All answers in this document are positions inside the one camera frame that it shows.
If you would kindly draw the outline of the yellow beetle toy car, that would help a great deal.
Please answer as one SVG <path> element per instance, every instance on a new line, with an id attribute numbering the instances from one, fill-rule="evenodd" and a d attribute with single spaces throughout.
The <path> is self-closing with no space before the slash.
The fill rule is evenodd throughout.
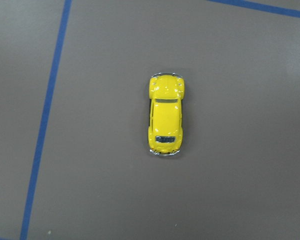
<path id="1" fill-rule="evenodd" d="M 185 81 L 176 73 L 159 72 L 149 80 L 149 151 L 173 156 L 183 142 L 182 100 Z"/>

